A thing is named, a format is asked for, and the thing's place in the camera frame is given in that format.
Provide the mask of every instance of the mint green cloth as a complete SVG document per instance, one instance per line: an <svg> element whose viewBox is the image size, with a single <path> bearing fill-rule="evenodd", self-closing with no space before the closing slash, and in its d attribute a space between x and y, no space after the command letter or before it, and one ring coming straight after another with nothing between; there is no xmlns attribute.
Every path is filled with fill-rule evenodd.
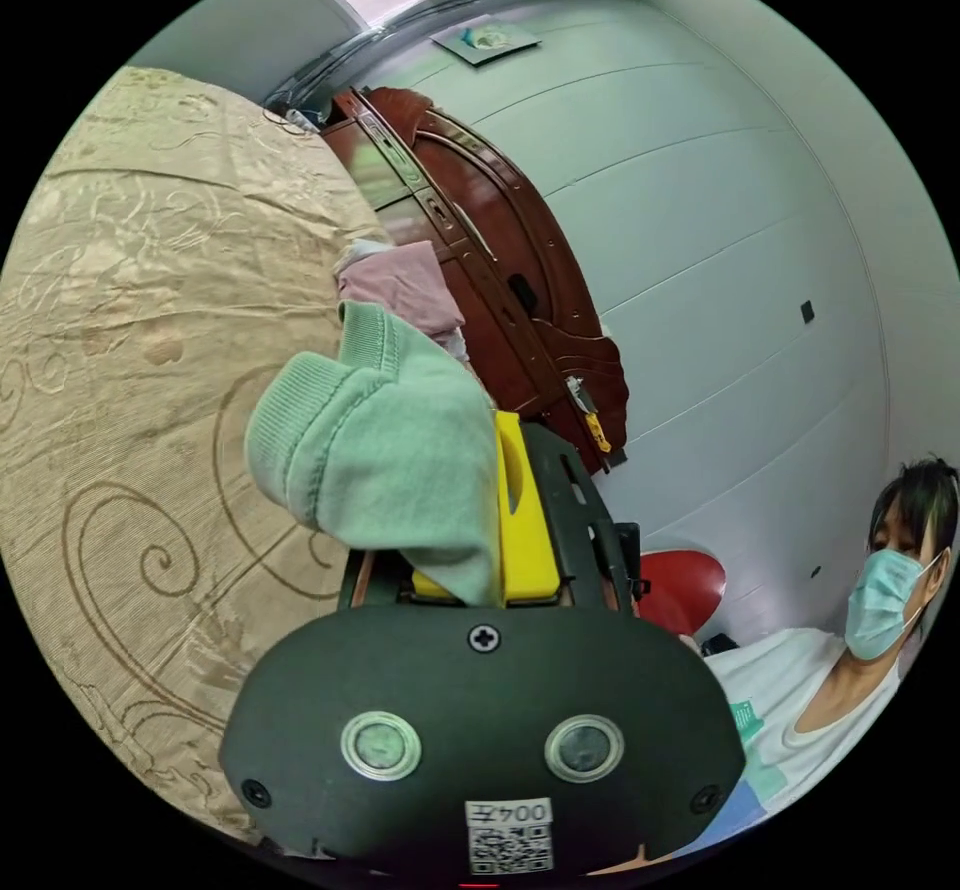
<svg viewBox="0 0 960 890"><path fill-rule="evenodd" d="M298 353L247 425L247 466L297 521L399 550L469 606L499 602L494 409L457 360L374 303L340 306L337 360Z"/></svg>

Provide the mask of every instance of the beige bedspread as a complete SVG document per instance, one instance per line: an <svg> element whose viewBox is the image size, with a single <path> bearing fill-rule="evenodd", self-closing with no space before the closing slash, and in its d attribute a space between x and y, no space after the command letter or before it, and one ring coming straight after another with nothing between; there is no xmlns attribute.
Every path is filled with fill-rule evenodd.
<svg viewBox="0 0 960 890"><path fill-rule="evenodd" d="M247 839L224 722L264 650L334 608L346 551L256 490L244 428L288 357L335 355L330 269L357 237L385 234L317 135L125 69L0 283L0 552L23 612L120 760Z"/></svg>

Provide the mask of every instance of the person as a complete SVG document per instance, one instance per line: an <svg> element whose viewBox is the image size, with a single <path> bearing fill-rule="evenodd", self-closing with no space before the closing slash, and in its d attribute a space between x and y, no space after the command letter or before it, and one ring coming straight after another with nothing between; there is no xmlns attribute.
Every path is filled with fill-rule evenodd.
<svg viewBox="0 0 960 890"><path fill-rule="evenodd" d="M703 850L798 800L846 756L890 702L898 659L950 568L960 477L939 457L903 466L870 518L865 562L842 637L781 630L704 659L720 682L743 742L746 768L701 836L659 860Z"/></svg>

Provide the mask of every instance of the blue surgical mask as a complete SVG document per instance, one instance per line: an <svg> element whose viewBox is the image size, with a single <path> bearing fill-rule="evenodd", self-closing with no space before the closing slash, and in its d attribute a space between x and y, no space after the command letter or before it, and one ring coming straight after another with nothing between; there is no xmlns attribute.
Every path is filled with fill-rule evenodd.
<svg viewBox="0 0 960 890"><path fill-rule="evenodd" d="M867 557L863 573L847 603L844 640L858 660L876 660L886 653L916 620L904 622L903 611L917 581L932 567L896 550L877 550Z"/></svg>

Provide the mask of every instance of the black device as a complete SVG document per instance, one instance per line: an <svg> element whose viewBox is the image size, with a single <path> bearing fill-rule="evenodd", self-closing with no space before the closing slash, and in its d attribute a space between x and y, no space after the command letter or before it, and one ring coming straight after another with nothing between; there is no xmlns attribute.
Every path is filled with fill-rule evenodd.
<svg viewBox="0 0 960 890"><path fill-rule="evenodd" d="M241 688L221 765L260 832L317 868L557 887L689 844L743 771L709 669L634 616L635 526L569 444L523 433L565 601L418 604L398 554L354 554L340 611Z"/></svg>

